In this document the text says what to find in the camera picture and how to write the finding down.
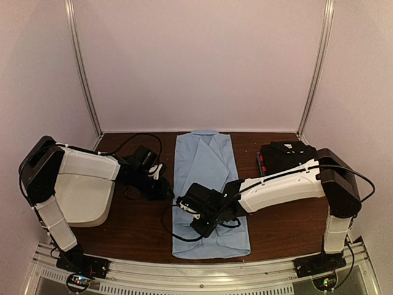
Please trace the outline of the light blue long sleeve shirt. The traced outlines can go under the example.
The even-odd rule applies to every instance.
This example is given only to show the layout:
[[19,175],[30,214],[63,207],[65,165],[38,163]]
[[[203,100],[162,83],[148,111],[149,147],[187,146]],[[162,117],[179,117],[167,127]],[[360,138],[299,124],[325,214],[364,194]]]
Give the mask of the light blue long sleeve shirt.
[[173,246],[176,258],[227,259],[251,253],[247,219],[214,226],[205,221],[225,199],[227,183],[238,179],[230,135],[195,130],[176,138]]

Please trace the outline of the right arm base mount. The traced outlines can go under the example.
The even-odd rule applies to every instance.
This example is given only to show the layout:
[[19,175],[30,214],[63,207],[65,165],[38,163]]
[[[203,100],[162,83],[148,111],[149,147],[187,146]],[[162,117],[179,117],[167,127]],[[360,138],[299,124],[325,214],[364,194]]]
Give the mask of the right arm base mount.
[[322,247],[319,254],[294,259],[294,269],[298,278],[319,275],[346,266],[344,252],[328,253]]

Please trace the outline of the white plastic tub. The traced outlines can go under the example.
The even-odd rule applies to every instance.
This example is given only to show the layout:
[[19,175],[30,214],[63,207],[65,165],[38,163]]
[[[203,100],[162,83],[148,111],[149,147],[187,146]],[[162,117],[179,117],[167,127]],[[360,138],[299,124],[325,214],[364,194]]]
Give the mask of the white plastic tub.
[[92,176],[63,174],[55,184],[55,197],[71,227],[97,227],[109,214],[115,183]]

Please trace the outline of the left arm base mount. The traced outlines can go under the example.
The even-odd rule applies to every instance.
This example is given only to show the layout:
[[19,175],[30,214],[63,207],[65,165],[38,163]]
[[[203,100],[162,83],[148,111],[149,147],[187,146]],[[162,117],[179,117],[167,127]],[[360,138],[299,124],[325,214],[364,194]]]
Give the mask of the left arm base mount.
[[109,260],[86,255],[80,244],[69,251],[60,250],[56,266],[68,272],[81,274],[88,278],[105,279],[109,267]]

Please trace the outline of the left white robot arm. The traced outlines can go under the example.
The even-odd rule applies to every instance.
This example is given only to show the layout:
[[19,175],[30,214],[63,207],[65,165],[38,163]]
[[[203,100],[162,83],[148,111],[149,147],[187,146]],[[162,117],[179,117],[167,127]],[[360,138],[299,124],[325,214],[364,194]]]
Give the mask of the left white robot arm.
[[88,259],[76,250],[72,228],[103,224],[116,184],[133,187],[148,200],[173,196],[159,152],[140,145],[121,157],[120,150],[92,151],[43,136],[18,168],[21,193],[75,273],[88,268]]

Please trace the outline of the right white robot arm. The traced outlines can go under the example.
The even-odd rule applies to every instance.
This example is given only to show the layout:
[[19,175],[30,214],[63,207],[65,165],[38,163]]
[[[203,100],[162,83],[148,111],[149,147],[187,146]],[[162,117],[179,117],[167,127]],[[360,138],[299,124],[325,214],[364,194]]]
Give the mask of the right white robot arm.
[[222,192],[193,183],[176,205],[193,215],[191,227],[209,237],[223,222],[261,209],[302,199],[325,197],[329,213],[324,233],[323,252],[315,266],[328,271],[343,251],[352,218],[362,208],[356,174],[330,149],[317,151],[315,159],[280,173],[260,178],[231,181]]

